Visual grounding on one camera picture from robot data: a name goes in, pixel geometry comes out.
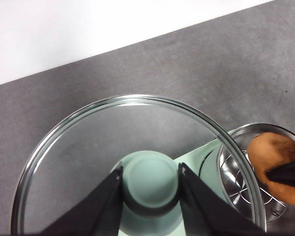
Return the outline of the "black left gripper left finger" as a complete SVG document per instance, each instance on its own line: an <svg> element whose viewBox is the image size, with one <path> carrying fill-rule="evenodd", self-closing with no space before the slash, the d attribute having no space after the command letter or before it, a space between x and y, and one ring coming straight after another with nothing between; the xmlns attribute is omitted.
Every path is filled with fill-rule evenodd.
<svg viewBox="0 0 295 236"><path fill-rule="evenodd" d="M123 208L121 166L81 202L44 229L42 236L117 236Z"/></svg>

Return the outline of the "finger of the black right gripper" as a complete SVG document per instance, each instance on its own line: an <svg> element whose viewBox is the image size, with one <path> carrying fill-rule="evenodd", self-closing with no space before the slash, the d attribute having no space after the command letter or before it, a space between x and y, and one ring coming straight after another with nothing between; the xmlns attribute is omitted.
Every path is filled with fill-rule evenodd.
<svg viewBox="0 0 295 236"><path fill-rule="evenodd" d="M266 176L271 181L295 187L295 161L266 172Z"/></svg>

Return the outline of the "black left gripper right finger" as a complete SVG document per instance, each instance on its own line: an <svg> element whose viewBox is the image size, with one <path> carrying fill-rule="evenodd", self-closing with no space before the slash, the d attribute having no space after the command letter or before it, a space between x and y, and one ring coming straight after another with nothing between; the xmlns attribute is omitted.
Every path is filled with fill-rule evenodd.
<svg viewBox="0 0 295 236"><path fill-rule="evenodd" d="M251 220L221 200L185 164L178 165L179 202L187 236L265 236Z"/></svg>

